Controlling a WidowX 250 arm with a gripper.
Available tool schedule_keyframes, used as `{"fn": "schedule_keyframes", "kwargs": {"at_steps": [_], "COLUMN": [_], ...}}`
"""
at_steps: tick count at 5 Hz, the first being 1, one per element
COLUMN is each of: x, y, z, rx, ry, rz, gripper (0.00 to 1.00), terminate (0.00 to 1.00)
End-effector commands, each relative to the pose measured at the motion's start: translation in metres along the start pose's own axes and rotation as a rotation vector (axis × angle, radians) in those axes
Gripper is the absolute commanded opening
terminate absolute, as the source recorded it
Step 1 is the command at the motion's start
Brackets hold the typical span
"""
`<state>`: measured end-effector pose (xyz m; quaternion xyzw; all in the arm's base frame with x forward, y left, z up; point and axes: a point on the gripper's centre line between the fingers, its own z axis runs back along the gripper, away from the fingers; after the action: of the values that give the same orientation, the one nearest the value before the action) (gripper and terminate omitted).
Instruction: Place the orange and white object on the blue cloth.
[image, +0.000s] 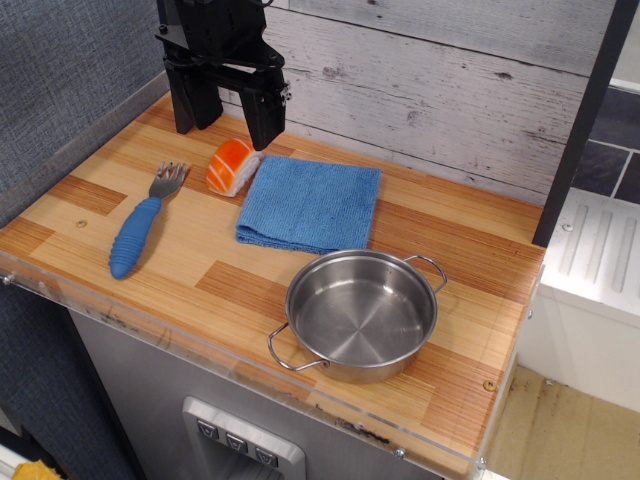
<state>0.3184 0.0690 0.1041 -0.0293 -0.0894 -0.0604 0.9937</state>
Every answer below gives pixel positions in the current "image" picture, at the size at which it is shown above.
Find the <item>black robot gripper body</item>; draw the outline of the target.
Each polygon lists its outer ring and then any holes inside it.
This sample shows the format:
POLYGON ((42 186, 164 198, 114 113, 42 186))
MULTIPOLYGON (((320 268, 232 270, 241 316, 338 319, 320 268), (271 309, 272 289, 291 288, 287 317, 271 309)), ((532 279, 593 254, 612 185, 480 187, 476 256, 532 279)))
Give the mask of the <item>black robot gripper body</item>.
POLYGON ((157 38, 169 70, 260 102, 290 99, 284 57, 263 39, 268 1, 166 1, 157 38))

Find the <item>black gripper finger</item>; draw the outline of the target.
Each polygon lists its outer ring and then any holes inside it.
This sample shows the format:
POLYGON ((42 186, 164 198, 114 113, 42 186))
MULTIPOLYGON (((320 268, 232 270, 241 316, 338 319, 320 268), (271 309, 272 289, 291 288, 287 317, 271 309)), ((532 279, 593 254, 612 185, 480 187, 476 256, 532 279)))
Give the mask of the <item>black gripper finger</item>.
POLYGON ((241 104, 255 150, 264 150, 285 130, 286 104, 279 91, 246 90, 241 104))
POLYGON ((178 68, 165 64, 171 90, 176 130, 206 129, 223 113, 217 85, 199 68, 178 68))

